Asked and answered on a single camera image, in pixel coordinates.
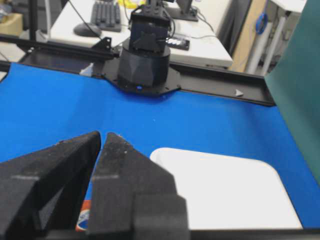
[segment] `monitor stand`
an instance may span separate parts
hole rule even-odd
[[[165,10],[173,19],[180,19],[186,21],[198,22],[198,18],[191,11],[189,13],[181,12],[180,8],[177,7],[166,7]]]

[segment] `black wire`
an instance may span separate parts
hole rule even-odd
[[[171,36],[169,37],[169,39],[172,39],[176,33],[176,23],[175,23],[175,20],[171,17],[171,22],[173,23],[173,31],[172,31],[172,34]]]
[[[199,16],[198,16],[198,19],[200,19],[202,22],[206,23],[211,28],[212,32],[215,34],[215,30],[210,23],[208,23],[206,20],[202,19]]]
[[[10,62],[10,60],[9,60],[2,52],[0,52],[0,55],[1,55],[7,62]]]
[[[125,0],[123,0],[123,6],[124,6],[125,17],[128,20],[128,22],[130,22],[130,19],[129,19],[128,14],[127,14],[127,6],[126,6],[126,1]]]
[[[212,30],[212,32],[213,32],[214,34],[216,34],[216,33],[215,33],[215,30],[214,30],[214,27],[213,27],[209,22],[207,22],[207,19],[206,19],[205,15],[203,15],[203,14],[201,13],[200,9],[197,8],[196,6],[192,6],[191,9],[192,9],[193,11],[196,11],[196,12],[197,12],[197,14],[196,14],[197,18],[198,18],[199,20],[201,20],[202,22],[204,22],[205,24],[207,24],[207,25],[210,27],[210,29]]]
[[[76,12],[76,14],[78,14],[78,16],[81,18],[82,22],[86,25],[86,27],[91,31],[93,32],[93,34],[95,34],[101,41],[102,41],[102,38],[100,37],[99,34],[97,34],[95,31],[92,30],[92,28],[88,25],[88,23],[86,23],[86,21],[83,19],[83,17],[80,15],[80,13],[78,12],[78,10],[75,8],[75,6],[72,4],[71,0],[68,0],[71,7],[74,9],[74,11]]]
[[[190,38],[192,38],[192,39],[204,39],[204,38],[217,38],[217,36],[216,35],[205,35],[205,36],[200,36],[200,37],[191,36]]]

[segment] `white desk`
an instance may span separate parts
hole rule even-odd
[[[280,8],[285,10],[286,12],[291,12],[291,13],[296,13],[296,14],[301,14],[302,11],[304,10],[304,7],[307,3],[307,0],[271,0],[274,2],[276,5],[278,5]],[[285,27],[287,21],[287,16],[282,16],[279,19],[278,26],[276,27],[274,37],[272,39],[271,45],[269,47],[268,53],[266,55],[261,75],[264,76],[267,74],[271,60],[275,54],[275,50],[277,47],[277,44],[279,42],[279,39],[281,37],[281,33]]]
[[[271,0],[285,11],[301,14],[307,0]]]
[[[217,2],[224,2],[224,5],[229,6],[229,0],[218,0]],[[94,4],[94,0],[72,0],[73,5],[82,15],[85,21],[89,22],[91,18],[92,7]],[[209,7],[213,4],[211,0],[202,0],[201,2],[194,1],[194,5],[202,10],[202,13],[205,16],[208,16],[207,20],[212,22],[218,19],[221,20],[225,16],[225,12],[220,12],[219,14],[214,14],[213,11],[209,11],[208,7],[204,7],[204,5],[208,5]],[[120,7],[121,11],[121,21],[122,24],[127,25],[128,21],[125,16],[125,10],[123,7]],[[127,9],[128,15],[130,15],[132,10]],[[55,21],[52,29],[51,29],[51,41],[77,45],[82,47],[92,47],[96,44],[99,39],[97,37],[82,37],[74,34],[73,29],[76,25],[82,23],[79,16],[73,10],[71,5],[67,3],[62,10],[60,16]],[[175,20],[176,25],[176,33],[192,36],[192,37],[202,37],[206,35],[213,35],[210,28],[202,21],[199,22],[189,22],[183,20]],[[219,24],[213,24],[213,27],[219,29]],[[122,26],[121,32],[111,32],[111,31],[103,31],[102,37],[111,37],[112,38],[112,46],[116,46],[122,43],[125,39],[130,36],[130,31],[127,27]],[[207,37],[203,39],[193,39],[190,38],[190,49],[189,51],[184,51],[180,49],[171,48],[171,56],[170,60],[173,62],[181,62],[186,64],[192,64],[201,67],[207,66],[221,66],[221,67],[229,67],[232,65],[232,58],[227,53],[221,42],[216,37]]]

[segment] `blue surface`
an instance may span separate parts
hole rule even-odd
[[[146,156],[170,147],[262,160],[278,171],[303,226],[320,227],[320,188],[277,107],[181,91],[148,98],[12,64],[0,83],[0,114],[1,161],[94,130],[103,142],[120,134]]]

